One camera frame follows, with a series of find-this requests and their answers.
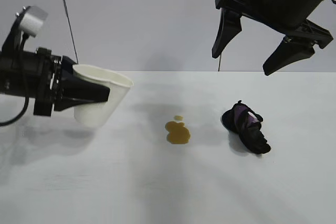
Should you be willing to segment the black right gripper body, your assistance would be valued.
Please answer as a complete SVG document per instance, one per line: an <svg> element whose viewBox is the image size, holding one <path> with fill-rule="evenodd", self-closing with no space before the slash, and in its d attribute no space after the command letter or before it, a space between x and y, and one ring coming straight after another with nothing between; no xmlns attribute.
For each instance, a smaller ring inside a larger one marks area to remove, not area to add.
<svg viewBox="0 0 336 224"><path fill-rule="evenodd" d="M305 38L325 48L331 33L308 20L323 0L215 0L216 9L232 10L287 37Z"/></svg>

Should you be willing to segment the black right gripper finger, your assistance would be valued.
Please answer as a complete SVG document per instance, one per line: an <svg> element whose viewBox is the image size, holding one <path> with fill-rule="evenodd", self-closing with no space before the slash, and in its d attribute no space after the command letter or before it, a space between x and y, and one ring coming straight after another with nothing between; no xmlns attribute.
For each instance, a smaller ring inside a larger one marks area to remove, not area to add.
<svg viewBox="0 0 336 224"><path fill-rule="evenodd" d="M217 59L228 43L242 31L241 14L232 10L221 10L221 19L215 42L212 47L212 57Z"/></svg>
<svg viewBox="0 0 336 224"><path fill-rule="evenodd" d="M309 59L315 53L314 42L305 38L285 36L276 50L264 62L266 76L294 62Z"/></svg>

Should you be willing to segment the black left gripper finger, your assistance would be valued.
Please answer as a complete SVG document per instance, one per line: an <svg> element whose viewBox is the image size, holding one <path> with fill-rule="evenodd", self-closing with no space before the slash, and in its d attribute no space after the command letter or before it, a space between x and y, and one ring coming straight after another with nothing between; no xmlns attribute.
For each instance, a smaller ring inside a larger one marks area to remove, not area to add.
<svg viewBox="0 0 336 224"><path fill-rule="evenodd" d="M61 61L61 81L76 83L78 82L78 78L74 76L73 66L77 65L75 61L73 61L68 56L63 56Z"/></svg>
<svg viewBox="0 0 336 224"><path fill-rule="evenodd" d="M54 111L63 111L79 105L108 101L110 88L84 81L77 77L62 78L57 89Z"/></svg>

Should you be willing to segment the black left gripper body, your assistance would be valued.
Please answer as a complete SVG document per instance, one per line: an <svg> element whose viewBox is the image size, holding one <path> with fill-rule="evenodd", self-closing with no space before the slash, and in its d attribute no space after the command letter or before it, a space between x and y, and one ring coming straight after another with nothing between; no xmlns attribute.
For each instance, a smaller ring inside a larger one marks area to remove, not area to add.
<svg viewBox="0 0 336 224"><path fill-rule="evenodd" d="M23 51L23 70L28 85L28 96L35 99L34 115L51 116L55 91L52 78L61 67L61 56L51 54L51 50L38 48L36 52ZM19 55L1 54L1 92L7 95L25 97Z"/></svg>

